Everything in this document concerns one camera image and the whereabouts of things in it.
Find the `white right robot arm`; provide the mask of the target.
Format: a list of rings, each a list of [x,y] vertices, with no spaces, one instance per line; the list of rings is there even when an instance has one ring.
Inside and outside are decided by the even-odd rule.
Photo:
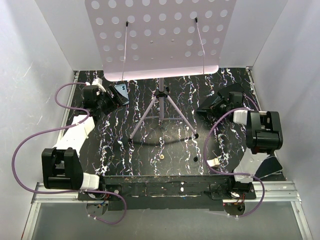
[[[206,191],[206,194],[213,199],[221,199],[223,194],[232,199],[244,198],[253,190],[253,181],[258,180],[256,172],[261,164],[283,145],[279,113],[244,108],[243,101],[246,98],[243,92],[230,91],[225,94],[220,93],[216,98],[208,97],[199,107],[200,112],[217,118],[213,129],[226,118],[234,124],[245,126],[246,129],[246,149],[233,172],[214,169],[208,162],[207,146],[203,147],[203,162],[207,168],[212,173],[227,177],[225,183],[213,183]]]

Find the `black device at right edge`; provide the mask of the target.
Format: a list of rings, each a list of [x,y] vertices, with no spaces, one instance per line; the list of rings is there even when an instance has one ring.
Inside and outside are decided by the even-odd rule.
[[[283,167],[280,164],[278,158],[276,156],[269,156],[259,166],[258,170],[255,173],[255,176],[262,179],[270,175],[279,173],[282,170]]]

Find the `black phone case on table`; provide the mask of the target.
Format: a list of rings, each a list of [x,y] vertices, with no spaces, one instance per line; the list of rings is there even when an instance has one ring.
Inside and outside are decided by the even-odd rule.
[[[217,94],[221,98],[228,98],[230,95],[230,92],[239,92],[239,93],[244,93],[245,90],[244,88],[239,84],[239,83],[234,83],[232,85],[228,85],[226,87],[221,88]]]

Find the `aluminium frame rail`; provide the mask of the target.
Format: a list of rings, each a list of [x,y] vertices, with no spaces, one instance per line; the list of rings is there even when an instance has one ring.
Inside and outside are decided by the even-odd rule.
[[[68,128],[70,127],[71,125],[67,125],[64,127],[65,129],[65,132],[68,130]],[[218,171],[221,171],[220,170],[220,166],[217,167],[217,168],[214,168]],[[252,186],[254,187],[254,192],[256,194],[256,198],[254,200],[257,200],[257,203],[259,205],[261,205],[266,197],[266,194],[267,194],[267,188],[266,188],[266,185],[264,183],[262,183],[261,179],[258,178],[258,180],[253,180],[252,182]],[[87,194],[101,194],[103,195],[104,198],[108,198],[109,196],[113,195],[112,192],[110,191],[107,191],[107,190],[104,190],[103,188],[101,190],[61,190],[61,189],[47,189],[45,188],[44,191],[43,191],[44,194],[46,195],[53,195],[53,194],[66,194],[66,193],[87,193]],[[121,196],[121,195],[117,195],[117,197],[122,201],[123,203],[123,210],[124,211],[127,211],[129,210],[127,208],[127,203],[126,203],[126,200]],[[247,217],[250,215],[250,212],[246,211],[245,210],[245,201],[243,203],[236,203],[236,202],[232,202],[230,200],[228,200],[228,203],[230,205],[233,205],[234,206],[234,213],[231,214],[231,216],[235,219],[238,219],[238,218],[243,218],[243,217]]]

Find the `black metal base plate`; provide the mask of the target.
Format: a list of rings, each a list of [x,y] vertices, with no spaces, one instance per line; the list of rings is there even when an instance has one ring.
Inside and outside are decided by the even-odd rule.
[[[102,188],[113,194],[79,193],[80,201],[106,203],[110,211],[122,210],[121,195],[129,210],[209,209],[223,211],[223,201],[238,204],[254,200],[254,186],[245,191],[232,188],[229,176],[224,175],[143,175],[105,176]]]

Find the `white perforated music stand desk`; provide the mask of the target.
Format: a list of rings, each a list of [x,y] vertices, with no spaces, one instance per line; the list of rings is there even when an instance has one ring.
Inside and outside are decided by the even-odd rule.
[[[87,0],[108,81],[214,74],[234,0]]]

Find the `small white beige block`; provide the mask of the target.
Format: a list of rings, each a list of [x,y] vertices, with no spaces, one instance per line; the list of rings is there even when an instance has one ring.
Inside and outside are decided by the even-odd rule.
[[[218,158],[209,159],[206,162],[211,168],[218,168],[220,166],[220,160]]]

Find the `light blue phone case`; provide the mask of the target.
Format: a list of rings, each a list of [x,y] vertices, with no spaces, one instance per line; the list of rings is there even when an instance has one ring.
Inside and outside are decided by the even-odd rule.
[[[129,96],[128,96],[128,90],[127,90],[126,84],[117,84],[114,87],[124,98],[126,98],[126,102],[124,102],[122,105],[123,106],[128,105]]]

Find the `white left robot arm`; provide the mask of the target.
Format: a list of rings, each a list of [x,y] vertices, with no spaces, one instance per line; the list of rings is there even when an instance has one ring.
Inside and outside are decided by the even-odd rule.
[[[106,196],[102,177],[83,171],[80,150],[103,115],[109,115],[128,102],[115,86],[105,90],[101,84],[83,88],[81,107],[74,110],[71,126],[54,147],[41,154],[43,183],[46,189],[89,191],[95,200]]]

